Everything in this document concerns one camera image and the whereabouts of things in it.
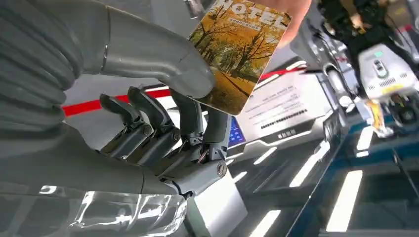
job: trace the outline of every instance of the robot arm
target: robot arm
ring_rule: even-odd
[[[171,31],[94,1],[37,2],[65,25],[87,73],[154,77],[194,98],[206,96],[214,86],[200,54]]]
[[[183,95],[203,97],[215,80],[195,48],[168,30],[90,0],[3,0],[0,26],[1,179],[159,193],[146,188],[161,186],[149,171],[104,158],[62,123],[64,90],[83,73],[100,73],[154,76]]]

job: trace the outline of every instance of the autumn tree illustration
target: autumn tree illustration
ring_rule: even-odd
[[[243,66],[252,60],[264,59],[272,56],[276,43],[276,38],[269,37],[265,31],[259,31],[256,35],[251,37],[251,41],[245,43],[239,55],[239,63],[233,70],[233,75],[238,75]]]
[[[224,18],[225,17],[225,13],[227,13],[227,11],[230,10],[230,8],[231,8],[232,5],[233,4],[231,4],[227,8],[225,8],[222,5],[222,6],[219,6],[219,7],[214,8],[214,9],[211,9],[209,11],[209,13],[210,13],[209,18],[211,18],[213,20],[218,19],[218,18],[220,18],[220,19]]]
[[[194,45],[195,47],[197,47],[208,36],[211,36],[214,34],[227,34],[236,30],[234,29],[234,23],[217,24],[216,20],[210,27],[207,27],[207,29],[202,22],[199,24],[199,27],[202,31],[202,34],[201,34],[201,37],[198,39],[198,41],[195,43]]]
[[[236,59],[239,56],[239,48],[237,46],[231,46],[225,49],[222,59],[220,61],[220,68],[229,73],[233,69],[233,66],[236,64]]]

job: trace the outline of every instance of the ceiling light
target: ceiling light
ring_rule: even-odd
[[[353,109],[354,109],[355,107],[356,107],[356,106],[355,106],[355,104],[354,104],[354,103],[350,104],[350,105],[348,106],[348,108],[346,109],[346,113],[350,113],[350,112],[352,112],[352,111],[353,111]]]
[[[338,49],[339,51],[343,51],[343,50],[345,50],[345,49],[346,49],[346,45],[342,44],[342,45],[341,45],[341,46],[339,46],[337,49]]]
[[[241,172],[236,177],[233,178],[234,183],[237,183],[239,180],[241,180],[245,175],[247,174],[247,171]]]
[[[304,65],[304,64],[307,64],[307,62],[304,61],[304,60],[300,60],[300,61],[297,61],[297,62],[289,65],[286,69],[287,69],[287,71],[291,71],[292,69],[294,69],[296,67],[299,67],[301,65]]]
[[[149,91],[158,91],[158,90],[169,90],[169,87],[168,86],[162,86],[162,87],[157,87],[157,88],[146,89],[145,91],[149,92]]]
[[[323,116],[323,121],[326,121],[332,114],[333,114],[333,110],[329,110],[324,116]]]
[[[240,153],[237,153],[237,154],[235,154],[235,155],[232,155],[232,156],[226,157],[225,159],[234,159],[234,158],[239,157],[239,156],[241,156],[241,155],[243,155],[243,152],[240,152]]]
[[[360,102],[361,101],[361,98],[359,98],[358,96],[357,97],[355,97],[355,99],[354,99],[354,103],[358,103],[358,102]]]
[[[44,185],[42,186],[39,193],[40,194],[53,194],[55,191],[57,191],[57,186]]]
[[[344,95],[339,99],[339,104],[346,108],[352,104],[352,100],[349,96]]]
[[[358,152],[356,157],[367,157],[369,154],[369,152]]]
[[[264,161],[266,158],[268,158],[268,156],[270,156],[272,153],[274,153],[274,151],[276,151],[276,147],[273,147],[271,149],[269,149],[267,152],[265,152],[265,154],[263,154],[261,157],[259,157],[259,159],[257,159],[253,164],[257,165],[262,163],[262,161]]]
[[[356,145],[356,149],[359,151],[366,150],[370,147],[371,139],[373,138],[374,128],[371,126],[364,127],[361,132],[361,136],[359,136],[358,144]]]
[[[320,159],[322,159],[329,150],[330,150],[330,143],[323,141],[320,145],[320,149],[318,150],[318,152],[310,156],[307,162],[303,165],[303,167],[300,169],[300,171],[291,181],[290,188],[299,187],[302,184],[302,182],[304,182],[305,178],[307,178],[308,174],[316,165],[316,163]]]
[[[231,163],[233,163],[234,162],[234,160],[233,159],[229,159],[229,160],[227,160],[226,162],[225,162],[225,164],[226,165],[230,165]]]
[[[346,175],[326,227],[327,232],[346,232],[348,229],[361,179],[362,170],[351,171]]]
[[[281,213],[281,210],[269,211],[249,237],[264,237],[272,224],[274,224],[276,218],[278,218],[279,213]]]

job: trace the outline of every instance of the robotic hand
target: robotic hand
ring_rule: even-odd
[[[6,235],[166,236],[183,221],[183,197],[225,175],[230,116],[209,109],[203,134],[201,108],[186,96],[206,96],[215,80],[186,39],[92,0],[2,0],[0,26],[0,202],[11,207],[0,222],[13,223]],[[133,87],[130,105],[101,96],[125,128],[101,151],[90,149],[63,123],[61,110],[64,90],[84,73],[159,79],[173,89],[180,130],[156,100]],[[184,145],[166,155],[180,138]],[[10,195],[26,201],[14,209]],[[65,201],[50,208],[36,201],[42,195]],[[98,209],[103,203],[110,205]],[[141,213],[150,204],[157,214]],[[123,205],[129,207],[115,209]],[[45,208],[62,213],[44,215]],[[112,215],[101,215],[106,211]],[[167,213],[173,221],[163,228]],[[138,227],[146,216],[156,219]]]

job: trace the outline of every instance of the person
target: person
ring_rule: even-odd
[[[283,11],[288,13],[292,20],[288,26],[287,31],[282,37],[281,41],[278,44],[278,47],[281,48],[289,44],[297,35],[298,29],[308,12],[308,9],[311,5],[311,0],[252,0],[255,3],[262,4],[264,6],[277,9],[278,11]]]

